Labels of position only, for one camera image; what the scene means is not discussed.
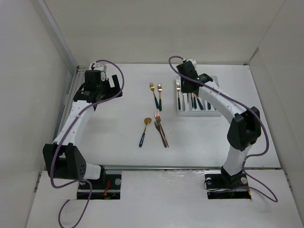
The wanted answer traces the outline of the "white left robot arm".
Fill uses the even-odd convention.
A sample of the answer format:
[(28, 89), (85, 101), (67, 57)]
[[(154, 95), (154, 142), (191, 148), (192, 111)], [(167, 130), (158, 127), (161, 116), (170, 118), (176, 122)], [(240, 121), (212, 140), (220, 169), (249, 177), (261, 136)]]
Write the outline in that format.
[(95, 188), (106, 184), (104, 168), (88, 163), (79, 144), (84, 129), (101, 102), (122, 96), (117, 75), (113, 85), (101, 70), (85, 71), (85, 81), (73, 97), (68, 118), (52, 143), (45, 144), (43, 156), (48, 174), (53, 179), (90, 180)]

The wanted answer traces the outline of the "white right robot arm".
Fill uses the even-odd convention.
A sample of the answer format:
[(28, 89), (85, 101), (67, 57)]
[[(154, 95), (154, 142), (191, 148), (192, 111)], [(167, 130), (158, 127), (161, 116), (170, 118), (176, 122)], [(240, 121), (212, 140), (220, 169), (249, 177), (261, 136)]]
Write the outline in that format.
[(183, 60), (177, 65), (181, 76), (181, 90), (194, 93), (216, 108), (229, 123), (227, 140), (230, 144), (227, 159), (220, 173), (208, 174), (206, 184), (213, 189), (233, 189), (245, 177), (243, 172), (247, 154), (261, 136), (260, 112), (247, 107), (223, 92), (207, 74), (198, 75), (194, 62)]

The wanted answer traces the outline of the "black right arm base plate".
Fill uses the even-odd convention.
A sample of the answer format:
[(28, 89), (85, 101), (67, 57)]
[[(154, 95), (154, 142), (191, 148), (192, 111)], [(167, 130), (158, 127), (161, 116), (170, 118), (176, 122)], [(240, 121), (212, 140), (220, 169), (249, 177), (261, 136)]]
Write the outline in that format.
[(232, 179), (226, 179), (220, 171), (206, 171), (204, 175), (204, 188), (209, 200), (251, 199), (246, 174), (242, 173)]

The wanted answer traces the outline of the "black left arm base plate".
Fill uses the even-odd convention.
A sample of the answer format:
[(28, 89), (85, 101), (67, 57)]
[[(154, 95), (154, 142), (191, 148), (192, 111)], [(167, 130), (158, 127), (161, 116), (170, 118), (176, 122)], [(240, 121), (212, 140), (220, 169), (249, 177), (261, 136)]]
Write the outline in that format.
[(84, 179), (87, 182), (80, 182), (76, 197), (79, 200), (88, 198), (91, 191), (91, 200), (119, 200), (122, 184), (122, 172), (118, 170), (107, 170), (104, 166), (90, 165), (85, 171)]

